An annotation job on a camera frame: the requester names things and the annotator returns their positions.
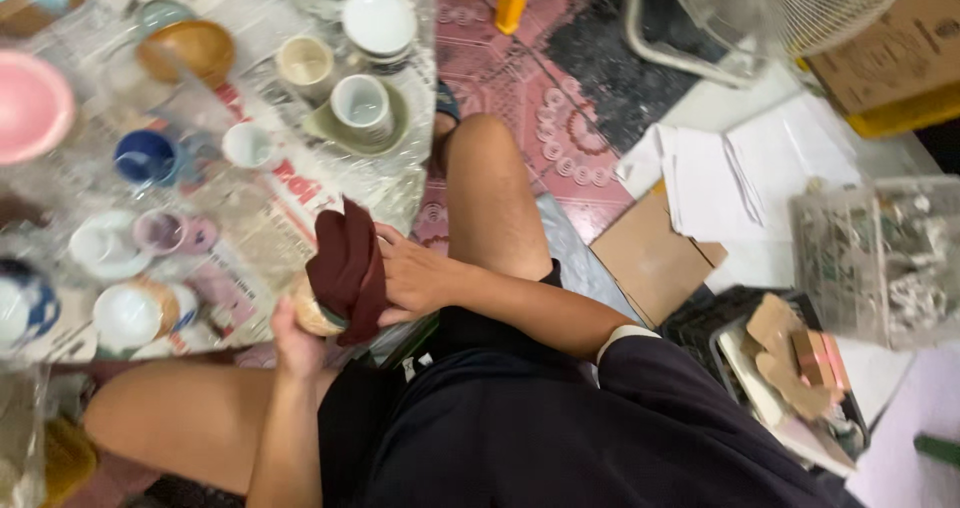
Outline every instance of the newspaper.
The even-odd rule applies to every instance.
[[[271,173],[239,170],[219,153],[197,156],[195,179],[169,189],[135,190],[114,172],[112,154],[130,130],[164,125],[136,116],[105,93],[105,56],[135,37],[123,12],[131,0],[88,0],[21,46],[60,69],[71,83],[81,116],[68,145],[29,164],[0,168],[0,183],[50,208],[45,228],[25,225],[0,234],[0,256],[21,258],[47,276],[57,300],[53,327],[0,350],[29,360],[81,363],[95,358],[147,359],[207,352],[269,341],[277,297],[316,251],[313,221],[325,209],[342,210],[343,195],[374,219],[409,233],[423,196],[436,82],[433,0],[410,0],[419,21],[414,52],[390,71],[358,60],[339,24],[298,11],[287,0],[179,0],[221,23],[234,37],[237,64],[217,92],[236,121],[255,121],[280,146],[283,161]],[[334,48],[343,74],[369,72],[394,84],[413,109],[402,146],[380,158],[349,155],[304,133],[312,111],[277,75],[273,55],[294,35],[311,34]],[[54,187],[38,187],[51,183]],[[213,221],[218,241],[209,254],[154,258],[144,274],[185,283],[200,298],[198,320],[170,336],[123,352],[98,344],[93,303],[109,285],[91,277],[66,253],[71,234],[105,210],[142,213],[166,207]]]

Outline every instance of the saucer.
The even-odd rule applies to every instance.
[[[134,212],[128,212],[125,210],[111,210],[87,219],[81,225],[81,227],[92,226],[94,228],[119,230],[122,232],[132,233],[134,221],[137,220],[137,217],[138,215]],[[78,264],[83,266],[91,275],[98,279],[107,281],[133,277],[150,266],[150,261],[154,259],[153,255],[147,251],[144,251],[143,249],[139,249],[139,253],[136,257],[133,257],[130,260],[122,263],[89,264],[80,260],[82,256],[73,250],[70,251],[70,256],[73,257]]]
[[[368,145],[357,141],[349,127],[337,120],[327,101],[303,120],[303,131],[312,136],[336,143],[342,150],[358,157],[379,157],[401,144],[410,130],[410,108],[400,91],[388,82],[381,82],[390,97],[390,111],[393,113],[393,133],[381,144]]]

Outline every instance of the brown bowl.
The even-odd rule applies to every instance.
[[[211,90],[227,81],[227,73],[234,66],[234,40],[220,24],[210,21],[172,23],[137,47],[136,58],[151,77],[160,82],[177,82],[177,67],[163,50],[176,56]]]

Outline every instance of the person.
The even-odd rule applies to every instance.
[[[275,370],[136,367],[93,398],[92,439],[252,507],[828,505],[682,349],[562,288],[503,122],[447,110],[435,139],[449,257],[376,227],[380,323],[438,311],[432,364],[323,368],[284,298]]]

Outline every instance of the brown cloth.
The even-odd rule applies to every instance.
[[[343,213],[317,216],[317,256],[306,263],[317,303],[349,320],[337,337],[341,345],[372,339],[387,308],[387,278],[374,220],[367,210],[343,198]]]

